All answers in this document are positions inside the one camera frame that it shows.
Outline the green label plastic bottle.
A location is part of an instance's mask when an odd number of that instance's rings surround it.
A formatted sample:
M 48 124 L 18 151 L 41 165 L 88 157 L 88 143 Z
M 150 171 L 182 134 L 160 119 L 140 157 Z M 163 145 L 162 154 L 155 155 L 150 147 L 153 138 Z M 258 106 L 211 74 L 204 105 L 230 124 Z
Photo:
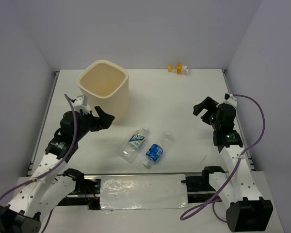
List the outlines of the green label plastic bottle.
M 119 156 L 123 158 L 126 162 L 132 163 L 139 150 L 143 146 L 144 142 L 148 138 L 149 128 L 143 127 L 140 130 L 136 130 L 127 141 L 127 143 L 119 151 Z

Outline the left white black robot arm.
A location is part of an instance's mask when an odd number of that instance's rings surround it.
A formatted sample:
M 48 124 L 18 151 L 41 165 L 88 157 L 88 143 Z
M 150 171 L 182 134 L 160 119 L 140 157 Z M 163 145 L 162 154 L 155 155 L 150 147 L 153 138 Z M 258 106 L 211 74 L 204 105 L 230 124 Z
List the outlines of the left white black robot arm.
M 57 204 L 69 193 L 85 189 L 84 174 L 66 166 L 88 132 L 111 126 L 114 116 L 99 106 L 95 110 L 98 116 L 84 107 L 64 113 L 31 178 L 16 186 L 19 192 L 6 206 L 0 205 L 0 233 L 42 232 L 42 222 L 50 218 Z

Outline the blue label plastic bottle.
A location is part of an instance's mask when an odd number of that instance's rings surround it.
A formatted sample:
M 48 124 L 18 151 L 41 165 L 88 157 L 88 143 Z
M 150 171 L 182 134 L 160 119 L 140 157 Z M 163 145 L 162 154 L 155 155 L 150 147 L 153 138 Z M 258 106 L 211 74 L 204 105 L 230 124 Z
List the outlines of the blue label plastic bottle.
M 143 161 L 144 167 L 149 169 L 152 165 L 156 164 L 160 158 L 169 150 L 174 141 L 174 137 L 170 132 L 162 132 L 162 134 L 146 152 L 145 159 Z

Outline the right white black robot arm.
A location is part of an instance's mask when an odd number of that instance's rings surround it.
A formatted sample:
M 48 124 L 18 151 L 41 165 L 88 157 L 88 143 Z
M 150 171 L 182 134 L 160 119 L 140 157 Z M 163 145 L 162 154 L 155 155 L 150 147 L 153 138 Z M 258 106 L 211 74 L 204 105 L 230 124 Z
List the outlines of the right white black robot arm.
M 206 190 L 215 190 L 205 203 L 185 211 L 180 220 L 187 220 L 202 211 L 207 205 L 223 202 L 226 207 L 226 224 L 233 233 L 263 232 L 273 212 L 273 205 L 257 188 L 252 177 L 246 153 L 256 143 L 244 147 L 243 141 L 234 129 L 237 95 L 225 94 L 225 100 L 218 103 L 206 97 L 194 106 L 193 114 L 213 128 L 213 143 L 223 158 L 228 174 L 220 167 L 210 166 L 203 170 L 201 184 Z

